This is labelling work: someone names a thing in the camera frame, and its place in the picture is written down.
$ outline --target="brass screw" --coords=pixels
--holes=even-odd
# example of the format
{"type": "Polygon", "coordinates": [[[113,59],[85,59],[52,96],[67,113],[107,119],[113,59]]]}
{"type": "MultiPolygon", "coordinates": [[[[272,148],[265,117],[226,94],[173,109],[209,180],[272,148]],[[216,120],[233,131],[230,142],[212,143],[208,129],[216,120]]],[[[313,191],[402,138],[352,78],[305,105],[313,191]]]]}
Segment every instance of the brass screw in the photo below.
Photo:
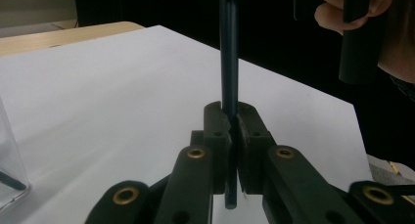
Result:
{"type": "Polygon", "coordinates": [[[294,152],[285,148],[277,149],[277,156],[282,158],[293,158],[294,152]]]}
{"type": "Polygon", "coordinates": [[[191,149],[187,152],[187,156],[190,158],[201,158],[205,156],[205,151],[202,149],[191,149]]]}
{"type": "Polygon", "coordinates": [[[118,205],[125,205],[134,202],[139,195],[135,187],[125,187],[118,190],[113,196],[113,202],[118,205]]]}
{"type": "Polygon", "coordinates": [[[377,202],[383,205],[391,205],[394,203],[393,197],[384,189],[372,186],[363,187],[363,195],[372,202],[377,202]]]}

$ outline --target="white table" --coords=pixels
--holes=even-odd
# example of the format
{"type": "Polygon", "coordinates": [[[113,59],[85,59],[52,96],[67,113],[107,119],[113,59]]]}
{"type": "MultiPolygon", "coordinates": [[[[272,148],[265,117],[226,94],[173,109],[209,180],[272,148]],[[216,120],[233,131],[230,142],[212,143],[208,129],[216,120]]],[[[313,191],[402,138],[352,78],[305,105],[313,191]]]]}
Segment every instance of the white table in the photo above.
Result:
{"type": "MultiPolygon", "coordinates": [[[[0,223],[83,223],[110,186],[171,172],[221,99],[219,52],[149,27],[1,58],[0,96],[32,185],[0,223]]],[[[244,61],[240,101],[329,183],[372,179],[351,104],[244,61]]],[[[260,201],[217,196],[213,223],[267,223],[260,201]]]]}

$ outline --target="metal rod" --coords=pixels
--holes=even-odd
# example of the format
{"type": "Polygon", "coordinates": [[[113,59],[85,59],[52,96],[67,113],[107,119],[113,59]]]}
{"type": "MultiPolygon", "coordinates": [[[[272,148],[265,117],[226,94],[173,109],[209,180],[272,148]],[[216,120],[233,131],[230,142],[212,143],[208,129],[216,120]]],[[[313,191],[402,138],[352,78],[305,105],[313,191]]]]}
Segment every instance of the metal rod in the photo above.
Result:
{"type": "Polygon", "coordinates": [[[219,0],[220,56],[222,67],[222,110],[231,123],[232,148],[229,153],[229,174],[225,206],[237,205],[236,115],[238,113],[238,1],[219,0]]]}

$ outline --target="dark backdrop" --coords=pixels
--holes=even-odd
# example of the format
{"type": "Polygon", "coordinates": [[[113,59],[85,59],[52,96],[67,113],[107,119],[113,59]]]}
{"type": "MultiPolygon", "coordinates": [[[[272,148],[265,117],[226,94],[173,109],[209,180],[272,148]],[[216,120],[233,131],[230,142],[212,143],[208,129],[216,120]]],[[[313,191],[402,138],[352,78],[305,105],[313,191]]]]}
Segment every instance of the dark backdrop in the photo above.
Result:
{"type": "MultiPolygon", "coordinates": [[[[76,0],[76,7],[81,26],[160,24],[219,48],[218,0],[76,0]]],[[[242,59],[354,104],[367,153],[415,168],[415,103],[381,70],[368,85],[341,83],[341,44],[313,18],[295,21],[293,0],[240,2],[242,59]]]]}

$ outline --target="floor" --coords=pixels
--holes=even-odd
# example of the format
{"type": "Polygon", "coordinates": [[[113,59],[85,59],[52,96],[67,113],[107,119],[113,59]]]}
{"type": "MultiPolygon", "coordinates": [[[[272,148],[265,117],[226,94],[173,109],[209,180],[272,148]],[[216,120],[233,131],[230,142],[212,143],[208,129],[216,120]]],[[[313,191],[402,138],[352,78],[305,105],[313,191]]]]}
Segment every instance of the floor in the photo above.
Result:
{"type": "MultiPolygon", "coordinates": [[[[77,27],[77,21],[47,22],[0,29],[0,38],[77,27]]],[[[385,185],[415,185],[415,171],[408,166],[368,155],[373,179],[385,185]]],[[[415,197],[409,197],[415,204],[415,197]]]]}

